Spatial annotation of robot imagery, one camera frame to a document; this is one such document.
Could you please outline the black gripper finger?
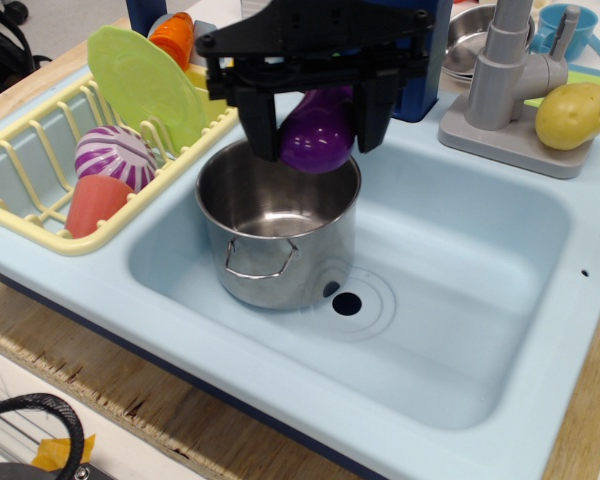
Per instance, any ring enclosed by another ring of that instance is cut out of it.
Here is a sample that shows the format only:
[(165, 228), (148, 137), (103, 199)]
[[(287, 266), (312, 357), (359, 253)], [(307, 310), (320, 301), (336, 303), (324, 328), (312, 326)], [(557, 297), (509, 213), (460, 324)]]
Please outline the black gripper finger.
[(364, 80), (353, 87), (354, 123), (360, 153), (379, 147), (397, 101), (397, 77)]
[(240, 122), (253, 153), (263, 160), (277, 161), (279, 145), (274, 95), (241, 92), (237, 103)]

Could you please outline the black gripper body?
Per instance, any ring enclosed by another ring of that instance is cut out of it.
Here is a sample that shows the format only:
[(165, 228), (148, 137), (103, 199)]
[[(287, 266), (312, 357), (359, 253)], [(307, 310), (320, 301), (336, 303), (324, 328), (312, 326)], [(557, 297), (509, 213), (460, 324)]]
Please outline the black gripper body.
[(434, 16), (367, 1), (272, 1), (256, 15), (196, 41), (212, 98), (287, 93), (422, 76)]

